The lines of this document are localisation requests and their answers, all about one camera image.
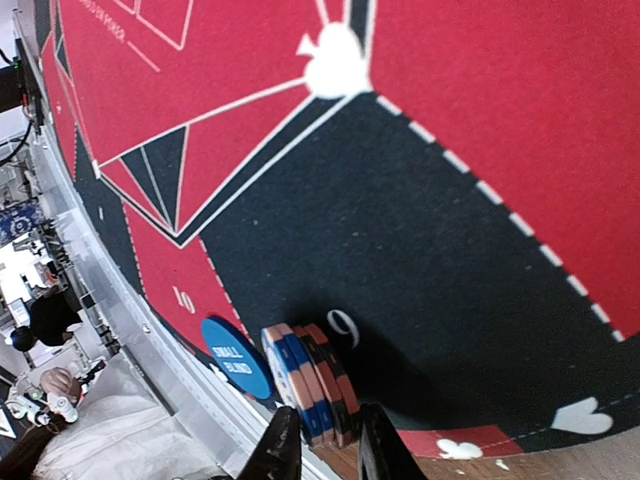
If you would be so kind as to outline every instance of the chip stack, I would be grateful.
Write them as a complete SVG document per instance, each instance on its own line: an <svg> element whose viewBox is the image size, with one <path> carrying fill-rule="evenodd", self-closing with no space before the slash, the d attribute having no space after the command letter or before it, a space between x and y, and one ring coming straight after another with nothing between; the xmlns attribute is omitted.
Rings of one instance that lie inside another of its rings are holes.
<svg viewBox="0 0 640 480"><path fill-rule="evenodd" d="M262 330L262 346L284 403L300 412L312 447L344 448L360 433L360 405L340 360L314 325L280 323Z"/></svg>

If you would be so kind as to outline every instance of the white heart symbol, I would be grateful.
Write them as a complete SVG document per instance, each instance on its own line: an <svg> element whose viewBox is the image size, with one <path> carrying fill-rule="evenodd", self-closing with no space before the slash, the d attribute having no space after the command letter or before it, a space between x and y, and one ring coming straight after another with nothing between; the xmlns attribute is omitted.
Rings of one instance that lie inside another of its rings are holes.
<svg viewBox="0 0 640 480"><path fill-rule="evenodd" d="M551 428L583 435L604 433L613 425L613 419L606 413L593 413L596 408L598 408L598 400L595 397L585 398L559 408Z"/></svg>

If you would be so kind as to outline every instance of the triangle design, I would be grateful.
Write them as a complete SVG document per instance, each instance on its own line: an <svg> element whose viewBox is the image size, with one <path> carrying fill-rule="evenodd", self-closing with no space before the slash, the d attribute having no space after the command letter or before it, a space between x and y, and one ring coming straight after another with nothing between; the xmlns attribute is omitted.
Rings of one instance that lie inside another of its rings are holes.
<svg viewBox="0 0 640 480"><path fill-rule="evenodd" d="M175 225L176 222L185 134L186 128L183 127L144 146L149 166L167 208L168 221L171 225Z"/></svg>

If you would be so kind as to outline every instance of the red triangle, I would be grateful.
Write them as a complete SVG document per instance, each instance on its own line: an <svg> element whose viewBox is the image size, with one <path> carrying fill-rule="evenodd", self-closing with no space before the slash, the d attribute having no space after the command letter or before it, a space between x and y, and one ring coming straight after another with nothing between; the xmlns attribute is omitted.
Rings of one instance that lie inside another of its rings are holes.
<svg viewBox="0 0 640 480"><path fill-rule="evenodd" d="M178 199L188 224L249 153L308 96L297 87L192 125Z"/></svg>
<svg viewBox="0 0 640 480"><path fill-rule="evenodd" d="M168 227L166 220L140 188L122 159L119 158L107 166L100 167L100 172L125 195L127 202L144 210L150 217Z"/></svg>

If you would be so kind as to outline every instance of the white spade symbol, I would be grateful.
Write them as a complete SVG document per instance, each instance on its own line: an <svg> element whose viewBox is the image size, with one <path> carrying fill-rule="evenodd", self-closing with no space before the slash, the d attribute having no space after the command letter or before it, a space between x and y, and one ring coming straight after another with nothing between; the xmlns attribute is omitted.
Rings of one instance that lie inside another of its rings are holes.
<svg viewBox="0 0 640 480"><path fill-rule="evenodd" d="M312 57L305 67L304 78L316 97L341 98L371 91L360 41L345 24L325 26L318 45L314 45L309 35L304 35L296 53Z"/></svg>

